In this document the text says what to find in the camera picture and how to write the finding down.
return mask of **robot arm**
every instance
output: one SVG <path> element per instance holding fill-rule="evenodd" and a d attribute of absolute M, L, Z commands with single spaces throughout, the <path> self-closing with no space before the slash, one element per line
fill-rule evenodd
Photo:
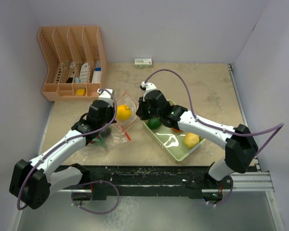
<path fill-rule="evenodd" d="M 142 82 L 141 89 L 145 90 L 145 93 L 143 97 L 139 98 L 139 108 L 136 112 L 141 120 L 157 117 L 166 127 L 192 132 L 225 150 L 225 159 L 213 163 L 208 170 L 211 180 L 221 181 L 233 172 L 246 172 L 258 151 L 253 137 L 238 137 L 224 133 L 199 123 L 197 119 L 236 133 L 248 134 L 250 130 L 245 125 L 240 124 L 235 128 L 218 124 L 200 116 L 195 119 L 187 108 L 179 105 L 171 106 L 154 84 Z"/>
<path fill-rule="evenodd" d="M 39 161 L 41 164 L 33 171 L 21 196 L 21 200 L 33 209 L 40 207 L 49 195 L 58 190 L 89 182 L 89 171 L 79 164 L 74 164 L 60 172 L 54 171 L 73 153 L 90 143 L 99 133 L 86 136 L 83 134 L 102 128 L 111 121 L 114 112 L 110 94 L 105 91 L 101 92 L 99 99 L 90 105 L 89 112 L 84 114 L 58 143 L 28 162 L 20 160 L 16 163 L 10 184 L 10 193 L 18 197 L 26 176 Z M 53 151 L 54 147 L 63 142 L 65 143 Z"/>

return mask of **yellow sponge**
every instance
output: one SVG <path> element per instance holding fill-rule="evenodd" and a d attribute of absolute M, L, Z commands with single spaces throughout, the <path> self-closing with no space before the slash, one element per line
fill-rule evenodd
<path fill-rule="evenodd" d="M 77 95 L 78 96 L 85 96 L 86 90 L 85 89 L 77 89 Z"/>

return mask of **gray floor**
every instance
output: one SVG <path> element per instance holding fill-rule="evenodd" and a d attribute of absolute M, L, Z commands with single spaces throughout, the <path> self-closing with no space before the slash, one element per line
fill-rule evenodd
<path fill-rule="evenodd" d="M 108 215 L 93 215 L 71 206 L 70 192 L 54 194 L 39 209 L 23 212 L 18 231 L 274 231 L 264 192 L 234 192 L 220 207 L 184 197 L 122 197 Z M 105 211 L 115 197 L 90 201 Z"/>

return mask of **table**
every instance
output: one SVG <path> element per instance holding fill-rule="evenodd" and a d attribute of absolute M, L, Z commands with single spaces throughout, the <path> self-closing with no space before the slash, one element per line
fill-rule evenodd
<path fill-rule="evenodd" d="M 152 69 L 136 69 L 131 63 L 108 64 L 106 87 L 118 99 L 126 90 L 138 99 L 139 86 L 152 72 L 168 68 L 181 75 L 192 95 L 196 113 L 218 123 L 237 126 L 242 115 L 227 64 L 156 63 Z M 159 72 L 150 79 L 167 99 L 189 108 L 183 84 L 170 72 Z M 46 130 L 42 152 L 53 146 L 70 130 L 79 117 L 88 111 L 91 101 L 55 102 Z M 205 141 L 185 160 L 175 163 L 147 134 L 140 120 L 128 130 L 131 141 L 110 148 L 107 152 L 94 146 L 85 147 L 69 157 L 64 165 L 130 165 L 130 166 L 209 166 L 224 157 L 224 150 Z"/>

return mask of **wall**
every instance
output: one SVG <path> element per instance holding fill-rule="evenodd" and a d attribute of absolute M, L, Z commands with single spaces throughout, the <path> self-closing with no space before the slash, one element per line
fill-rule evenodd
<path fill-rule="evenodd" d="M 47 66 L 38 30 L 26 0 L 0 1 L 0 231 L 16 215 L 8 191 L 14 164 L 38 153 L 50 109 L 40 93 Z"/>
<path fill-rule="evenodd" d="M 232 63 L 267 0 L 28 0 L 43 26 L 99 25 L 110 62 Z"/>
<path fill-rule="evenodd" d="M 234 64 L 234 77 L 253 131 L 285 123 L 259 160 L 262 170 L 270 170 L 289 231 L 289 0 L 269 1 Z"/>

